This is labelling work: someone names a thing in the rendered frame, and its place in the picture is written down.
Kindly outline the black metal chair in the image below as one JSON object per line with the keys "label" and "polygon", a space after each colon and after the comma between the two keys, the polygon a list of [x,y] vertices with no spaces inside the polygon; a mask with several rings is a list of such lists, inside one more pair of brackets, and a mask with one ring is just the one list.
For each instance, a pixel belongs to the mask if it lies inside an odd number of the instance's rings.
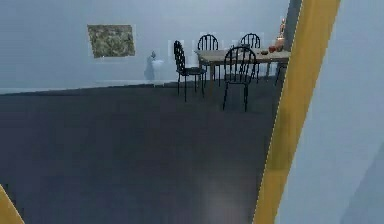
{"label": "black metal chair", "polygon": [[248,46],[236,46],[227,51],[224,57],[224,98],[225,109],[230,85],[243,86],[244,111],[248,109],[249,85],[256,73],[256,54]]}
{"label": "black metal chair", "polygon": [[[205,79],[207,71],[201,67],[187,67],[186,58],[183,45],[179,40],[173,43],[173,52],[176,64],[176,72],[178,73],[177,79],[177,93],[180,93],[181,78],[184,78],[184,101],[187,101],[187,77],[194,76],[196,79],[200,78],[200,88],[202,96],[205,96]],[[197,80],[194,80],[194,90],[197,90]]]}
{"label": "black metal chair", "polygon": [[[255,34],[255,33],[248,33],[248,34],[244,35],[240,39],[240,43],[241,44],[246,44],[250,48],[259,48],[260,44],[261,44],[261,40],[260,40],[260,37],[257,34]],[[260,65],[257,64],[256,65],[255,74],[253,75],[253,77],[256,78],[256,79],[259,78],[259,70],[260,70]]]}
{"label": "black metal chair", "polygon": [[212,34],[205,34],[200,37],[197,45],[198,50],[218,50],[219,42]]}

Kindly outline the yellow door frame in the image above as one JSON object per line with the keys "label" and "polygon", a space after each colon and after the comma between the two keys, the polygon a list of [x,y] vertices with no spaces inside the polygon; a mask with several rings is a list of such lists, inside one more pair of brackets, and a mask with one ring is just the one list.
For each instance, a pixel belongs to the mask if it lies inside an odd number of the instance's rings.
{"label": "yellow door frame", "polygon": [[274,224],[341,0],[302,0],[252,224]]}

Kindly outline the wooden dining table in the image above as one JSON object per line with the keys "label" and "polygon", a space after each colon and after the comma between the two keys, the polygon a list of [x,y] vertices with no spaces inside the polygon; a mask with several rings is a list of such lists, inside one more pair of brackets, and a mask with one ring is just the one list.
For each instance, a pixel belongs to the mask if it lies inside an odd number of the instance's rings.
{"label": "wooden dining table", "polygon": [[[256,62],[258,64],[265,64],[265,75],[263,78],[265,80],[269,79],[273,73],[271,72],[271,65],[276,63],[276,68],[279,69],[282,66],[286,66],[289,62],[290,52],[282,50],[280,52],[275,51],[267,55],[262,55],[260,52],[264,49],[252,48],[252,51],[256,54]],[[225,50],[196,50],[199,66],[207,65],[209,66],[209,75],[213,77],[213,67],[221,66],[224,64],[225,56],[229,52],[229,49]]]}

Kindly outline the orange tall vase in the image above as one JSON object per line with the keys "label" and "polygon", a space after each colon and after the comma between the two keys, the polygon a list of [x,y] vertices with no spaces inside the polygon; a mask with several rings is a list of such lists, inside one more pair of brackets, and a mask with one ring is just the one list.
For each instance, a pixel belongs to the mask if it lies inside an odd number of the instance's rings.
{"label": "orange tall vase", "polygon": [[280,30],[279,30],[279,35],[276,38],[275,41],[275,47],[278,52],[283,50],[284,43],[285,43],[285,37],[284,37],[284,31],[285,31],[285,24],[286,20],[282,19],[281,24],[280,24]]}

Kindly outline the green mottled wall picture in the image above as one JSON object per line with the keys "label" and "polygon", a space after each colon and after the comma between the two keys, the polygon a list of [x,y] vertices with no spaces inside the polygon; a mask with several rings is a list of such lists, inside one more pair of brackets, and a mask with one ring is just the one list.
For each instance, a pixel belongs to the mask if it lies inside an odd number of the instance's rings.
{"label": "green mottled wall picture", "polygon": [[88,24],[87,31],[95,58],[135,55],[131,25]]}

